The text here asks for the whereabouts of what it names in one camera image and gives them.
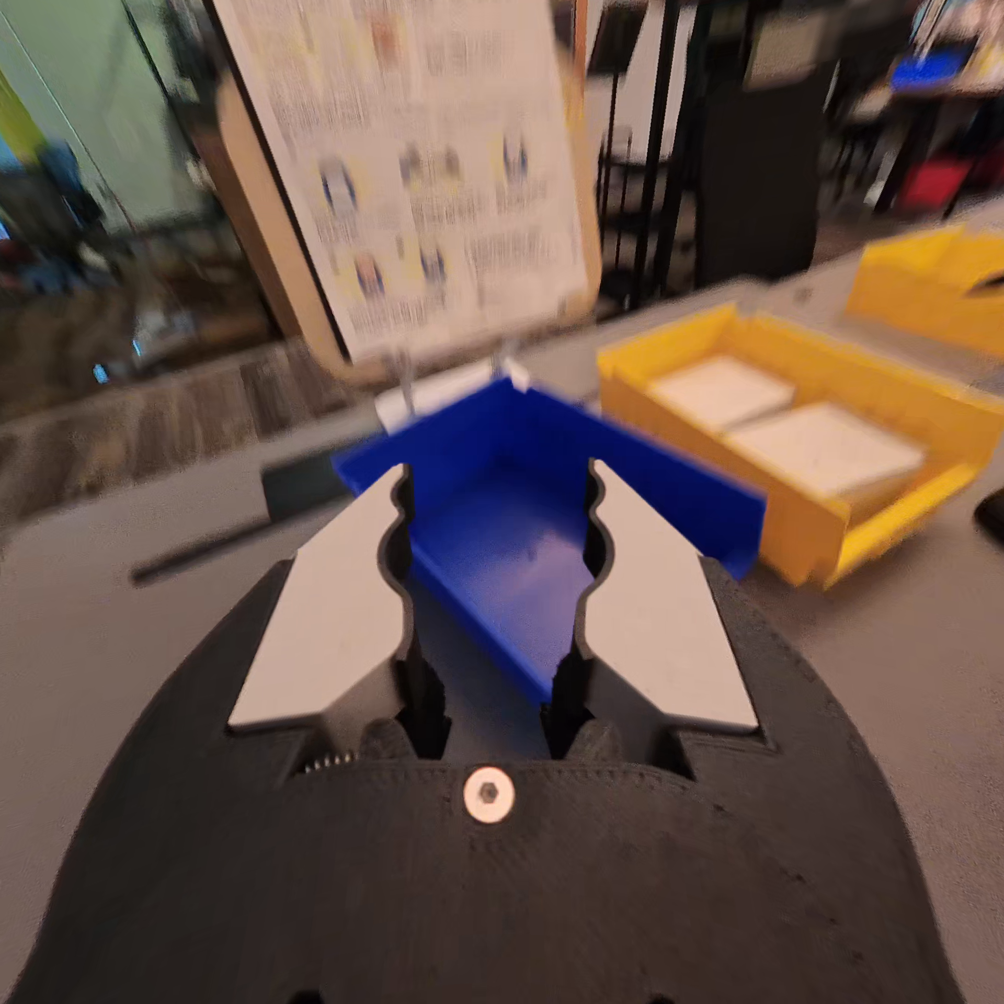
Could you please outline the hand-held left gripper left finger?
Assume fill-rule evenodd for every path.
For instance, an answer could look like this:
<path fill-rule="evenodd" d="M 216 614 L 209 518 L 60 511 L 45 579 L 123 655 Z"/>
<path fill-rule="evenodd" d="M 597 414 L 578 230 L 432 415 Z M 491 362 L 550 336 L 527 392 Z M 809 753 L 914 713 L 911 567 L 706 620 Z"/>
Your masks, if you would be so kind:
<path fill-rule="evenodd" d="M 442 758 L 445 687 L 420 647 L 406 579 L 412 468 L 387 470 L 301 546 L 228 719 L 237 734 L 304 727 L 334 755 L 361 751 L 379 720 L 415 754 Z"/>

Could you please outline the blue plastic bin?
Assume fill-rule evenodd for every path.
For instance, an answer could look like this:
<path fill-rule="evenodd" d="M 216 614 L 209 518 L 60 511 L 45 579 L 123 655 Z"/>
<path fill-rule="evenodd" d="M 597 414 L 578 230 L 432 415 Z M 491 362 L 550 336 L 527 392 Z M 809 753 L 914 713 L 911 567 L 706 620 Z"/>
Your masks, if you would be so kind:
<path fill-rule="evenodd" d="M 591 580 L 583 554 L 592 459 L 735 579 L 755 565 L 767 507 L 761 493 L 509 379 L 334 454 L 332 462 L 355 496 L 396 465 L 410 467 L 413 574 L 542 704 Z"/>

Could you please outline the yellow plastic bin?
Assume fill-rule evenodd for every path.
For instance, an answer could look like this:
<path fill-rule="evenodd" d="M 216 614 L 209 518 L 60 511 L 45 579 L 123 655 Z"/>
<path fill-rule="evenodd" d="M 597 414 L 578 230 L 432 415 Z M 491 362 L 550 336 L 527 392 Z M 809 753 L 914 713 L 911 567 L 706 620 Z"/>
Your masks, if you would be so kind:
<path fill-rule="evenodd" d="M 883 508 L 856 519 L 845 501 L 797 486 L 724 432 L 660 403 L 648 385 L 717 356 L 779 376 L 795 403 L 835 404 L 925 449 Z M 905 541 L 987 468 L 1002 436 L 1002 401 L 768 313 L 725 304 L 600 348 L 599 400 L 618 420 L 755 487 L 766 498 L 760 559 L 793 586 L 831 587 Z"/>
<path fill-rule="evenodd" d="M 962 225 L 864 247 L 847 313 L 1003 359 L 1001 229 Z"/>

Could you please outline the white stand base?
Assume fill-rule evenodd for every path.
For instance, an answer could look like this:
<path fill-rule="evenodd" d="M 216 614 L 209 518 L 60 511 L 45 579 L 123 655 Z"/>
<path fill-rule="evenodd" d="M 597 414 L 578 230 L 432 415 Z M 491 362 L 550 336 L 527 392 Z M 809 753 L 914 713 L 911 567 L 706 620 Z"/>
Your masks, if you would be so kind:
<path fill-rule="evenodd" d="M 501 362 L 483 359 L 422 378 L 408 389 L 399 386 L 385 391 L 376 396 L 374 408 L 383 431 L 395 433 L 500 380 L 509 381 L 521 392 L 526 392 L 531 383 L 528 370 L 512 358 Z"/>

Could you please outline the black mesh chair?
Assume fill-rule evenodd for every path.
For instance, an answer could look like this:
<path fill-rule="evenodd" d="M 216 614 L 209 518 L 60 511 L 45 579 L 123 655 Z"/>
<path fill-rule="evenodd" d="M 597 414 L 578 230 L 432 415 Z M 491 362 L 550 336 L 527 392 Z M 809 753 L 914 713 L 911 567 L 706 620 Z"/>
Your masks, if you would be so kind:
<path fill-rule="evenodd" d="M 832 69 L 705 102 L 695 188 L 695 283 L 777 281 L 810 268 Z"/>

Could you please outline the white cardboard box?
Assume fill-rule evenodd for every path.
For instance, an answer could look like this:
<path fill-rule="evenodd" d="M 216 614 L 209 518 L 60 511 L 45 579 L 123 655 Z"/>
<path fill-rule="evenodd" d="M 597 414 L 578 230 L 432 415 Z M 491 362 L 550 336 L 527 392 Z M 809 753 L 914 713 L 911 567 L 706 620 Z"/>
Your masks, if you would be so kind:
<path fill-rule="evenodd" d="M 724 440 L 807 493 L 827 499 L 905 484 L 928 457 L 923 445 L 833 403 L 751 421 Z"/>
<path fill-rule="evenodd" d="M 795 385 L 738 358 L 716 356 L 649 381 L 646 392 L 713 433 L 738 429 L 793 406 Z"/>

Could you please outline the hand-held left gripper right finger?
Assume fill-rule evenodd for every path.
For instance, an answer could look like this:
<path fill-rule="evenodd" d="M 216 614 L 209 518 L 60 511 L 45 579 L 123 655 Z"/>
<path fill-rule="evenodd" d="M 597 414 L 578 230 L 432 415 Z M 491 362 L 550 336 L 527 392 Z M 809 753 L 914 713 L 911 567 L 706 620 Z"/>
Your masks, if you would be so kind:
<path fill-rule="evenodd" d="M 759 720 L 700 551 L 602 460 L 587 465 L 571 646 L 541 721 L 570 758 L 591 722 L 628 761 L 685 761 L 680 734 L 750 737 Z"/>

